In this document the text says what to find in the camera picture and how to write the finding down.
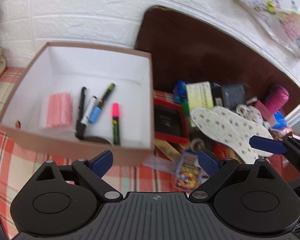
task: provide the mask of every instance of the red frame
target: red frame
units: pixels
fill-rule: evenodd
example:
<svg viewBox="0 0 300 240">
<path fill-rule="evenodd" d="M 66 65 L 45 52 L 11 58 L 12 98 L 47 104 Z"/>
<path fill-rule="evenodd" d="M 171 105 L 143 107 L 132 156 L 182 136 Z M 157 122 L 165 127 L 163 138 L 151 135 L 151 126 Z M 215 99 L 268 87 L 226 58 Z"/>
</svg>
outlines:
<svg viewBox="0 0 300 240">
<path fill-rule="evenodd" d="M 185 119 L 185 114 L 183 112 L 183 108 L 180 105 L 177 105 L 175 103 L 170 103 L 160 99 L 154 99 L 153 102 L 155 105 L 165 106 L 170 109 L 177 110 L 179 112 L 180 119 L 181 119 L 182 133 L 183 133 L 183 137 L 179 137 L 175 135 L 154 131 L 154 137 L 156 139 L 160 139 L 172 143 L 180 143 L 180 144 L 187 143 L 189 141 L 189 138 L 188 138 L 188 131 L 187 131 L 186 119 Z"/>
</svg>

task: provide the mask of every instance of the cardboard box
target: cardboard box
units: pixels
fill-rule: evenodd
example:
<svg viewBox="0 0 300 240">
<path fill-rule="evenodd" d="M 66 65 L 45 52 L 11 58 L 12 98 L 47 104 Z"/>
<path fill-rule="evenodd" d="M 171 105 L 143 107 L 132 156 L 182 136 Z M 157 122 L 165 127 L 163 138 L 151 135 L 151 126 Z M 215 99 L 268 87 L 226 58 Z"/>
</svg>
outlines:
<svg viewBox="0 0 300 240">
<path fill-rule="evenodd" d="M 116 84 L 115 90 L 98 121 L 87 127 L 85 136 L 101 136 L 112 142 L 111 106 L 117 102 L 121 146 L 79 141 L 74 130 L 81 87 L 88 89 L 87 105 L 93 95 L 100 99 L 111 82 Z M 59 92 L 73 96 L 73 130 L 40 129 L 42 99 Z M 90 159 L 111 150 L 114 164 L 139 165 L 154 150 L 151 55 L 102 45 L 48 42 L 7 99 L 0 128 L 25 149 L 71 159 Z"/>
</svg>

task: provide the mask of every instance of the pink marker cap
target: pink marker cap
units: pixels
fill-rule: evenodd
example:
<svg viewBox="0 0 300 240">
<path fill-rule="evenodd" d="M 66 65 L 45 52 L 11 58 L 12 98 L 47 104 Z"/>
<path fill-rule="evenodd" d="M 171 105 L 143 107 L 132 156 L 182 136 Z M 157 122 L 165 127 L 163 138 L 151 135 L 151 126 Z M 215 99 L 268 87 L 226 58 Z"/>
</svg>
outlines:
<svg viewBox="0 0 300 240">
<path fill-rule="evenodd" d="M 119 104 L 118 103 L 113 103 L 112 104 L 112 117 L 120 117 Z"/>
</svg>

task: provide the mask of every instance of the blue marker cap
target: blue marker cap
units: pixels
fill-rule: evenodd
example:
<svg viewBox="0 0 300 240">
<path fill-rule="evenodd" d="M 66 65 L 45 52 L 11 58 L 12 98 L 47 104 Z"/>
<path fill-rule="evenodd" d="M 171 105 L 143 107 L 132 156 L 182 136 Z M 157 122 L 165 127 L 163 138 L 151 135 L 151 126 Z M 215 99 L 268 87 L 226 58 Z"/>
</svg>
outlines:
<svg viewBox="0 0 300 240">
<path fill-rule="evenodd" d="M 95 107 L 89 117 L 89 123 L 95 123 L 101 113 L 101 109 L 99 107 Z"/>
</svg>

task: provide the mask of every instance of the dark brown headboard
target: dark brown headboard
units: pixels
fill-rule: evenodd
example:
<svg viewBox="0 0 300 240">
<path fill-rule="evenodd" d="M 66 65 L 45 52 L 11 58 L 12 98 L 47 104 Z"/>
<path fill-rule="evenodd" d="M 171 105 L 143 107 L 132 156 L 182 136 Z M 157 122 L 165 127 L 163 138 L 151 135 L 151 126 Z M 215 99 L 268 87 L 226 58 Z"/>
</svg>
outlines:
<svg viewBox="0 0 300 240">
<path fill-rule="evenodd" d="M 135 49 L 152 54 L 155 90 L 172 92 L 178 79 L 243 83 L 247 99 L 263 100 L 269 87 L 279 84 L 290 94 L 285 114 L 300 104 L 300 88 L 285 73 L 241 41 L 187 14 L 149 8 Z"/>
</svg>

